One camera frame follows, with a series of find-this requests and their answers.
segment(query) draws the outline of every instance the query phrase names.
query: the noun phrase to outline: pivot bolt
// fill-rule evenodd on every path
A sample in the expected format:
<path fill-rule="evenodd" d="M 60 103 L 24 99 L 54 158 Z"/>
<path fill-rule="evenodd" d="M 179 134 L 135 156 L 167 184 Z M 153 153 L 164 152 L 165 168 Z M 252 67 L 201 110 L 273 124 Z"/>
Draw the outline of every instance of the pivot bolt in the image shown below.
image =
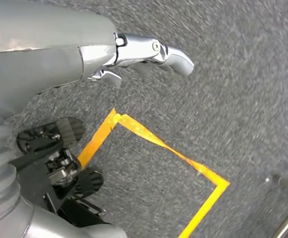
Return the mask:
<path fill-rule="evenodd" d="M 160 44 L 157 41 L 153 42 L 153 49 L 154 51 L 160 51 Z"/>

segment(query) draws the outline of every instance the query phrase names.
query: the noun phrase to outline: yellow tape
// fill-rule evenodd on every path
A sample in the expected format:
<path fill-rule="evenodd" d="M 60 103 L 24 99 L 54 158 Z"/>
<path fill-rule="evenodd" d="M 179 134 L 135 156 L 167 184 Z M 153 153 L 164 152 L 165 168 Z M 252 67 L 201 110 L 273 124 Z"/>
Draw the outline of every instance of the yellow tape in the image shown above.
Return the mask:
<path fill-rule="evenodd" d="M 92 156 L 117 124 L 116 112 L 113 109 L 104 122 L 95 133 L 92 139 L 88 143 L 78 157 L 81 166 L 84 169 Z"/>
<path fill-rule="evenodd" d="M 209 169 L 205 165 L 202 165 L 190 159 L 188 159 L 176 150 L 174 150 L 161 139 L 153 134 L 147 128 L 137 122 L 136 120 L 129 115 L 119 115 L 113 109 L 101 125 L 101 127 L 92 137 L 92 139 L 86 145 L 82 152 L 78 157 L 78 159 L 82 165 L 82 168 L 86 166 L 91 157 L 116 126 L 117 123 L 124 126 L 138 136 L 144 138 L 145 140 L 154 143 L 161 147 L 166 148 L 169 151 L 176 154 L 177 156 L 183 159 L 188 164 L 194 167 L 200 173 L 203 174 L 206 178 L 209 179 L 217 187 L 205 202 L 194 217 L 188 223 L 188 225 L 182 231 L 178 238 L 188 238 L 199 223 L 201 222 L 227 186 L 229 182 L 226 181 L 219 175 Z"/>

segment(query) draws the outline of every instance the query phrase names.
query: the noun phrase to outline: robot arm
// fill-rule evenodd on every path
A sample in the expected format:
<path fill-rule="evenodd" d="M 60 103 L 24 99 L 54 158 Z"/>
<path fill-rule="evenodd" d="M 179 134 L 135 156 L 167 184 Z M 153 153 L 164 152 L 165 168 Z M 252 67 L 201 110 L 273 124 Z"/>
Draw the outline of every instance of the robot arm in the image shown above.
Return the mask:
<path fill-rule="evenodd" d="M 109 69 L 113 66 L 150 62 L 181 75 L 193 69 L 181 50 L 154 38 L 116 32 L 111 21 L 100 15 L 0 1 L 0 237 L 97 237 L 92 229 L 74 227 L 22 198 L 15 168 L 8 164 L 12 153 L 4 147 L 10 135 L 5 119 L 51 87 L 88 78 L 119 85 L 121 78 Z"/>

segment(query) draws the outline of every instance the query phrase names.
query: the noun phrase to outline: tape square marking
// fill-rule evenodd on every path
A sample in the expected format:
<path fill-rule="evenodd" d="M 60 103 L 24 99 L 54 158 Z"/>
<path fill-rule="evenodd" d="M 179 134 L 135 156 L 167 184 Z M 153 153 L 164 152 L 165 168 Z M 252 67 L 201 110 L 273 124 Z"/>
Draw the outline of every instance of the tape square marking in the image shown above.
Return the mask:
<path fill-rule="evenodd" d="M 188 159 L 175 149 L 172 149 L 166 144 L 165 144 L 161 139 L 153 134 L 147 128 L 141 125 L 139 122 L 129 116 L 129 115 L 120 115 L 113 109 L 109 115 L 107 116 L 104 121 L 93 135 L 92 139 L 88 143 L 78 157 L 82 166 L 85 168 L 95 152 L 100 148 L 100 146 L 117 124 L 120 124 L 126 129 L 129 129 L 138 136 L 144 138 L 145 140 L 154 143 L 161 147 L 166 148 L 174 154 L 180 157 L 182 160 L 187 162 L 188 164 L 193 166 L 200 173 L 203 174 L 206 178 L 212 181 L 216 187 L 206 199 L 200 209 L 196 213 L 188 224 L 186 226 L 178 238 L 188 238 L 192 234 L 197 226 L 200 224 L 222 193 L 226 190 L 230 183 L 210 169 L 208 167 L 195 162 L 193 160 Z"/>

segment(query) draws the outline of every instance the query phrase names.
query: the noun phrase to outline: gray carpet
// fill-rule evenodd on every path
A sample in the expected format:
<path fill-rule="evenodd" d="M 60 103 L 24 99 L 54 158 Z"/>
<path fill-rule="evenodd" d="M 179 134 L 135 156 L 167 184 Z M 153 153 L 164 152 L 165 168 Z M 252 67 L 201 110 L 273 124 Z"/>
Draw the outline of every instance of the gray carpet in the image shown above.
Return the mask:
<path fill-rule="evenodd" d="M 113 107 L 231 184 L 191 237 L 271 237 L 288 213 L 288 0 L 54 0 L 108 16 L 119 32 L 181 47 L 183 78 L 119 70 L 128 87 L 79 82 L 33 98 L 9 121 L 25 127 L 74 116 L 88 127 L 79 153 Z M 214 185 L 165 149 L 117 126 L 96 153 L 105 184 L 90 199 L 131 238 L 177 237 Z"/>

